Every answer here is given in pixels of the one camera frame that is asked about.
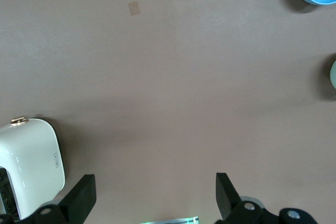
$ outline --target screw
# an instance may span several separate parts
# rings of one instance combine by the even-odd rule
[[[245,209],[250,210],[250,211],[253,211],[254,209],[256,209],[256,207],[250,202],[245,203],[244,207]]]
[[[288,216],[293,219],[300,219],[300,215],[298,212],[295,212],[293,210],[290,210],[287,212]]]

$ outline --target black bracket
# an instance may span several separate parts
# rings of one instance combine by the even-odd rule
[[[40,207],[16,222],[12,215],[0,215],[0,224],[83,224],[95,203],[94,175],[84,175],[59,204]]]
[[[216,224],[317,224],[300,209],[284,208],[276,216],[252,201],[243,201],[226,173],[217,173],[216,200],[223,219]]]

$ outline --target appliance logo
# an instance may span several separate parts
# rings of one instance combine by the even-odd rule
[[[59,162],[58,162],[58,156],[57,156],[57,153],[54,154],[54,160],[55,160],[56,168],[58,168],[58,166],[59,166]]]

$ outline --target toaster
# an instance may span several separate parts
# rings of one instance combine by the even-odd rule
[[[61,153],[49,123],[22,116],[0,128],[0,215],[24,219],[53,200],[64,184]]]

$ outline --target white appliance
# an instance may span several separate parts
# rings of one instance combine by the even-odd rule
[[[1,167],[7,171],[20,219],[53,200],[65,184],[55,131],[41,119],[15,118],[0,128]],[[4,211],[6,199],[0,200]]]

